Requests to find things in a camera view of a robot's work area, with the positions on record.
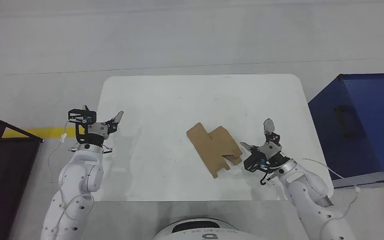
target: cardboard piece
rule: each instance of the cardboard piece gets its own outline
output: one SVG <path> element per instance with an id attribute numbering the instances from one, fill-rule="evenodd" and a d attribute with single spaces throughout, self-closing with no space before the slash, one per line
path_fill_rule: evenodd
<path id="1" fill-rule="evenodd" d="M 222 126 L 208 134 L 199 122 L 187 131 L 187 136 L 214 178 L 217 178 L 216 172 L 220 169 L 230 169 L 223 157 L 231 161 L 233 165 L 241 162 L 242 152 L 239 146 Z"/>

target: blue bin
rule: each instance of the blue bin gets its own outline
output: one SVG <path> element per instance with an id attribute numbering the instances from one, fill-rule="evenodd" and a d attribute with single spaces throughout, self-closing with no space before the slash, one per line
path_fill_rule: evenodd
<path id="1" fill-rule="evenodd" d="M 384 74 L 341 74 L 308 105 L 327 165 L 349 178 L 335 188 L 384 182 Z"/>

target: white table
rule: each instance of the white table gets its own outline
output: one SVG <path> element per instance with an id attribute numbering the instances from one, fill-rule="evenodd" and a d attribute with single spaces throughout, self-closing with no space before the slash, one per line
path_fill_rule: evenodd
<path id="1" fill-rule="evenodd" d="M 283 152 L 333 186 L 328 170 L 302 160 L 325 159 L 300 80 L 290 74 L 111 77 L 103 86 L 98 121 L 124 116 L 105 141 L 104 179 L 97 201 L 193 201 L 286 199 L 274 179 L 259 184 L 262 172 L 243 163 L 214 179 L 186 132 L 201 122 L 210 132 L 222 125 L 236 142 L 262 145 L 263 122 L 271 118 Z M 242 159 L 250 154 L 241 147 Z"/>

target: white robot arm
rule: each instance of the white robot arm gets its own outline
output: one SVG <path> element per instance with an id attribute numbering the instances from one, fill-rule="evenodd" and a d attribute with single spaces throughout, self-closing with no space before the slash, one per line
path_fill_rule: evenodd
<path id="1" fill-rule="evenodd" d="M 86 216 L 103 180 L 103 141 L 117 130 L 123 112 L 107 122 L 95 122 L 96 113 L 73 109 L 69 121 L 76 124 L 76 138 L 80 143 L 71 161 L 61 170 L 59 191 L 54 195 L 41 231 L 41 240 L 80 239 Z M 85 129 L 79 133 L 79 126 Z"/>
<path id="2" fill-rule="evenodd" d="M 289 201 L 296 207 L 299 219 L 310 240 L 355 240 L 343 214 L 328 198 L 328 188 L 323 179 L 308 171 L 295 160 L 285 156 L 279 144 L 280 136 L 274 133 L 272 120 L 264 122 L 266 142 L 256 147 L 241 142 L 252 154 L 244 161 L 248 171 L 265 173 L 260 181 L 278 177 Z"/>

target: yellow line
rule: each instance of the yellow line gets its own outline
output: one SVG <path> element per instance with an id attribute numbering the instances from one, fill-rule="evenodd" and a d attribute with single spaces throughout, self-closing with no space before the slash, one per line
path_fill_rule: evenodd
<path id="1" fill-rule="evenodd" d="M 38 137 L 41 137 L 42 139 L 57 139 L 61 137 L 61 134 L 64 130 L 64 127 L 52 127 L 52 128 L 31 128 L 31 129 L 25 129 L 25 131 L 32 133 L 33 135 L 36 135 Z M 65 133 L 67 134 L 67 137 L 75 137 L 75 127 L 68 126 L 65 130 Z M 84 133 L 84 129 L 80 127 L 80 133 Z M 18 133 L 16 131 L 13 131 L 11 129 L 7 129 L 4 131 L 4 134 L 2 136 L 3 138 L 10 138 L 10 137 L 26 137 L 22 133 Z"/>

